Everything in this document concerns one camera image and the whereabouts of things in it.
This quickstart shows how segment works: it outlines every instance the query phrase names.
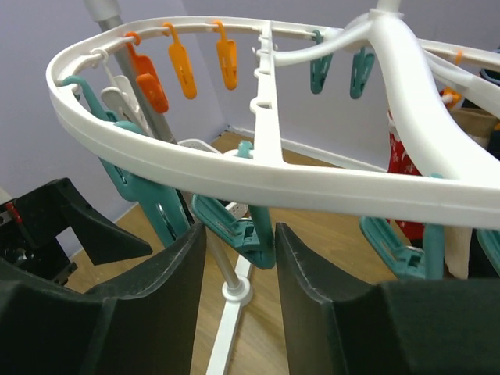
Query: brown floor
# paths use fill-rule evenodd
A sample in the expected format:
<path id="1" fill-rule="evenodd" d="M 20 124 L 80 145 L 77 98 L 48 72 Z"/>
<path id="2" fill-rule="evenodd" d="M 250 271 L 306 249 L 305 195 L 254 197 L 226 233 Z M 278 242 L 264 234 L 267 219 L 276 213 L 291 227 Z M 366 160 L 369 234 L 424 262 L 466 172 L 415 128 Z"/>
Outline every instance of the brown floor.
<path id="1" fill-rule="evenodd" d="M 225 133 L 215 140 L 213 145 L 225 152 L 236 148 L 240 140 L 241 137 L 235 134 Z M 285 151 L 284 158 L 288 163 L 328 166 L 324 162 L 293 152 Z M 309 247 L 350 274 L 370 283 L 394 280 L 392 273 L 362 236 L 356 216 L 287 209 L 271 209 L 271 216 L 274 222 L 287 223 Z M 148 241 L 155 252 L 162 249 L 159 239 L 139 207 L 136 206 L 125 215 L 119 225 Z M 235 262 L 236 252 L 228 247 L 227 252 Z M 68 287 L 86 291 L 145 259 L 92 266 L 87 255 L 81 252 L 74 260 L 79 268 L 71 276 Z M 224 305 L 220 291 L 222 284 L 220 271 L 210 252 L 207 252 L 191 370 L 193 374 L 205 373 L 209 362 Z M 252 285 L 254 298 L 242 315 L 229 373 L 286 374 L 288 365 L 276 270 L 254 269 Z"/>

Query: white wall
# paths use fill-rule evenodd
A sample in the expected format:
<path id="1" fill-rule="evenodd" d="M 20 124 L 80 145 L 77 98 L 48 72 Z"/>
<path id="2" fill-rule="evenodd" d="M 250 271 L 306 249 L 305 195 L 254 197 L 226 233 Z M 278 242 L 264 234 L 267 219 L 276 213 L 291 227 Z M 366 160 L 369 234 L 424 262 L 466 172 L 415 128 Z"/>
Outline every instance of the white wall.
<path id="1" fill-rule="evenodd" d="M 365 13 L 377 0 L 183 0 L 192 16 L 242 16 L 344 27 Z M 446 41 L 477 48 L 494 49 L 500 44 L 498 0 L 403 0 L 405 21 L 419 38 Z M 232 127 L 253 130 L 254 116 L 248 102 L 255 96 L 255 60 L 251 47 L 258 46 L 253 36 L 236 36 L 239 86 L 227 91 L 216 60 L 216 35 L 199 35 L 220 106 Z M 307 41 L 277 40 L 281 51 L 305 48 Z M 349 97 L 352 55 L 334 55 L 323 93 L 309 90 L 309 64 L 280 68 L 277 71 L 278 103 L 282 137 L 360 159 L 377 166 L 388 164 L 387 103 L 379 66 L 376 64 L 363 96 Z"/>
<path id="2" fill-rule="evenodd" d="M 186 15 L 181 0 L 120 0 L 120 4 L 126 22 Z M 130 203 L 117 194 L 98 158 L 59 125 L 45 84 L 45 68 L 57 52 L 98 32 L 83 0 L 2 2 L 0 186 L 12 196 L 19 196 L 50 180 L 69 177 L 97 210 L 115 220 Z M 154 39 L 139 48 L 155 62 L 170 100 L 166 117 L 176 138 L 211 141 L 224 129 L 224 118 L 196 37 L 182 39 L 198 85 L 194 101 L 184 98 L 177 83 L 168 57 L 170 40 Z M 96 91 L 107 84 L 102 69 L 88 71 L 84 76 Z M 68 253 L 79 247 L 71 235 L 63 236 L 62 244 Z"/>

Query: green clothespin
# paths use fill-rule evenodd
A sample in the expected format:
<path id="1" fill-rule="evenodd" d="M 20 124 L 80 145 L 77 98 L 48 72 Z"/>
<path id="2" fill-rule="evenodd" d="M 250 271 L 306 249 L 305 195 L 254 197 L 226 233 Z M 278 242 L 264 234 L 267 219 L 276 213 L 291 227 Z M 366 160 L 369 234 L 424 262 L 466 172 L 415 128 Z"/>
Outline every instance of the green clothespin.
<path id="1" fill-rule="evenodd" d="M 136 124 L 129 121 L 118 121 L 114 112 L 105 111 L 83 77 L 70 76 L 62 84 L 78 84 L 91 114 L 100 120 L 112 122 L 122 129 L 144 135 Z M 129 202 L 138 202 L 142 207 L 163 246 L 170 246 L 189 229 L 190 224 L 184 215 L 182 202 L 175 189 L 146 180 L 122 170 L 110 162 L 100 160 L 120 196 Z"/>
<path id="2" fill-rule="evenodd" d="M 445 228 L 426 224 L 423 250 L 406 246 L 386 219 L 364 216 L 359 227 L 372 248 L 398 279 L 440 280 L 444 276 Z"/>
<path id="3" fill-rule="evenodd" d="M 500 275 L 500 232 L 498 230 L 478 229 L 476 235 L 484 254 Z"/>
<path id="4" fill-rule="evenodd" d="M 252 144 L 240 143 L 239 157 L 249 157 Z M 193 195 L 191 208 L 198 219 L 230 247 L 258 268 L 271 269 L 276 263 L 274 234 L 269 210 L 249 206 L 251 219 L 236 219 L 217 199 Z"/>
<path id="5" fill-rule="evenodd" d="M 312 37 L 312 39 L 316 41 L 316 44 L 323 43 L 323 35 L 321 35 L 320 31 L 314 30 L 313 33 L 316 36 Z M 330 53 L 329 55 L 311 61 L 311 92 L 313 94 L 317 95 L 323 90 L 333 57 L 334 54 Z"/>
<path id="6" fill-rule="evenodd" d="M 373 53 L 366 54 L 364 47 L 352 58 L 351 98 L 359 99 L 361 95 L 363 95 L 366 82 L 368 78 L 370 78 L 374 63 L 375 55 Z"/>

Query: orange clothespin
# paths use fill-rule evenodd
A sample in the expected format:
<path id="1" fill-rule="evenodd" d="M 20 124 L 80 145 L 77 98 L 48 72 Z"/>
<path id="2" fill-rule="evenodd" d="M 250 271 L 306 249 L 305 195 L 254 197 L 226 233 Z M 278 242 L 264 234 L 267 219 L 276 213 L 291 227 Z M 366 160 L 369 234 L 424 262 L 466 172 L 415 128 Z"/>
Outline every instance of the orange clothespin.
<path id="1" fill-rule="evenodd" d="M 180 83 L 180 88 L 184 96 L 188 99 L 196 98 L 196 83 L 193 69 L 189 61 L 186 48 L 180 43 L 179 36 L 175 31 L 175 27 L 171 23 L 165 22 L 163 27 L 168 27 L 170 31 L 164 31 L 163 35 L 169 37 L 172 34 L 173 43 L 169 47 L 169 56 L 172 60 L 173 68 Z"/>
<path id="2" fill-rule="evenodd" d="M 135 45 L 141 43 L 141 37 L 133 31 L 126 33 L 125 37 L 134 37 Z M 127 49 L 137 74 L 137 84 L 142 92 L 144 92 L 145 97 L 157 113 L 167 112 L 169 110 L 169 102 L 151 59 L 147 55 L 137 54 L 131 43 L 127 43 Z"/>
<path id="3" fill-rule="evenodd" d="M 220 33 L 220 40 L 217 41 L 217 55 L 219 56 L 220 71 L 227 90 L 234 90 L 238 85 L 238 50 L 236 42 L 227 40 L 224 25 L 220 21 L 215 21 L 217 28 L 215 32 Z"/>
<path id="4" fill-rule="evenodd" d="M 463 57 L 463 51 L 459 51 L 455 58 L 455 65 L 460 64 L 460 62 L 462 61 L 462 57 Z M 457 105 L 458 102 L 460 102 L 463 98 L 461 94 L 459 94 L 455 90 L 452 90 L 450 87 L 445 87 L 442 96 L 450 96 L 452 98 L 452 100 L 446 105 L 446 108 L 448 109 L 452 109 L 453 107 L 455 107 L 455 105 Z"/>

